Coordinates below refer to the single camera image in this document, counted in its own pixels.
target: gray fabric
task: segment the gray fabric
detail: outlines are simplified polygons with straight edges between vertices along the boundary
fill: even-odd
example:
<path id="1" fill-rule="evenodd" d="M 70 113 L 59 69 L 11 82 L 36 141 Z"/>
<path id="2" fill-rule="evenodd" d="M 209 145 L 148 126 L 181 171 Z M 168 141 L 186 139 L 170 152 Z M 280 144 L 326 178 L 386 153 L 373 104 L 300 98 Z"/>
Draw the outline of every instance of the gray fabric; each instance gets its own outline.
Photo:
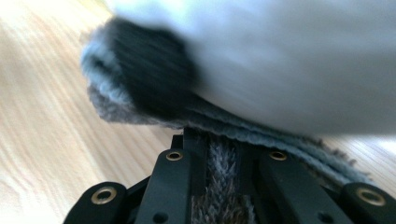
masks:
<path id="1" fill-rule="evenodd" d="M 335 190 L 350 182 L 373 184 L 367 175 L 355 170 L 346 155 L 339 151 L 306 137 L 247 122 L 201 99 L 196 99 L 186 113 L 172 121 L 153 118 L 136 110 L 133 96 L 128 96 L 123 84 L 117 83 L 114 78 L 122 76 L 112 48 L 114 29 L 111 21 L 98 29 L 81 57 L 83 73 L 89 80 L 91 101 L 102 119 L 131 124 L 157 124 L 176 129 L 191 127 L 231 140 L 277 147 L 294 155 L 321 184 Z M 212 139 L 208 162 L 208 170 L 212 174 L 211 184 L 206 196 L 193 200 L 195 223 L 227 223 L 226 220 L 231 219 L 233 223 L 239 223 L 236 220 L 240 217 L 245 218 L 243 223 L 254 222 L 250 201 L 233 196 L 236 157 L 232 149 L 225 147 L 229 143 L 224 141 Z"/>

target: dark patch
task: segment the dark patch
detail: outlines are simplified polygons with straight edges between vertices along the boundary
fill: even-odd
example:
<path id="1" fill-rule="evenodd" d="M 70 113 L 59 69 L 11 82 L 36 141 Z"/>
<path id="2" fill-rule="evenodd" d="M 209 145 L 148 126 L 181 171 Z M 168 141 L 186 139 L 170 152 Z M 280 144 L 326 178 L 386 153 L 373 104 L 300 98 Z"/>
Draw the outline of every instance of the dark patch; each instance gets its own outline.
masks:
<path id="1" fill-rule="evenodd" d="M 164 30 L 150 30 L 116 19 L 113 49 L 122 69 L 120 80 L 138 110 L 176 119 L 191 103 L 196 70 L 182 41 Z"/>

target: wooden floor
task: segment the wooden floor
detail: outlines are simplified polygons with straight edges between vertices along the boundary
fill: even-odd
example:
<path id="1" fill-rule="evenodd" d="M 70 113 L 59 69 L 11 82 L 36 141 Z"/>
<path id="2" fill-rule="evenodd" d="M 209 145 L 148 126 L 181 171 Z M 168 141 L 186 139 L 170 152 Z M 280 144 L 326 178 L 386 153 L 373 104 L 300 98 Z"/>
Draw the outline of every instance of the wooden floor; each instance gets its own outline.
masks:
<path id="1" fill-rule="evenodd" d="M 0 1 L 0 223 L 61 223 L 87 188 L 130 187 L 173 133 L 100 120 L 79 54 L 110 17 L 101 1 Z M 327 137 L 396 196 L 396 137 Z"/>

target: gray towel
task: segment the gray towel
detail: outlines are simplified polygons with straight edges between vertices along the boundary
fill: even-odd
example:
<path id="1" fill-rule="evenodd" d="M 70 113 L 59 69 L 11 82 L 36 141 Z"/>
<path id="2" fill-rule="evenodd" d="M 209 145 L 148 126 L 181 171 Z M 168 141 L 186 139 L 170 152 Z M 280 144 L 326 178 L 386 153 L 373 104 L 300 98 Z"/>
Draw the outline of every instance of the gray towel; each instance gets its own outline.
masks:
<path id="1" fill-rule="evenodd" d="M 195 223 L 227 223 L 230 220 L 233 223 L 254 223 L 249 199 L 233 198 L 234 164 L 237 158 L 234 150 L 229 147 L 233 141 L 285 150 L 303 163 L 320 184 L 334 190 L 339 190 L 350 182 L 373 184 L 367 175 L 354 169 L 347 156 L 338 150 L 331 150 L 308 137 L 250 123 L 198 97 L 190 98 L 193 102 L 187 104 L 176 119 L 163 119 L 139 110 L 134 104 L 134 97 L 122 82 L 125 74 L 120 66 L 123 62 L 118 55 L 119 51 L 125 54 L 125 49 L 118 49 L 114 44 L 116 41 L 127 41 L 119 37 L 124 22 L 127 21 L 113 19 L 98 28 L 83 50 L 81 67 L 89 80 L 90 99 L 99 116 L 107 121 L 158 124 L 174 129 L 191 127 L 213 133 L 208 171 L 221 181 L 209 183 L 204 198 L 193 199 L 192 216 Z M 161 95 L 158 99 L 165 102 L 170 100 Z M 221 174 L 227 175 L 219 175 L 219 169 L 226 169 L 227 172 Z M 226 195 L 229 196 L 227 199 L 219 196 L 219 190 L 225 187 Z"/>

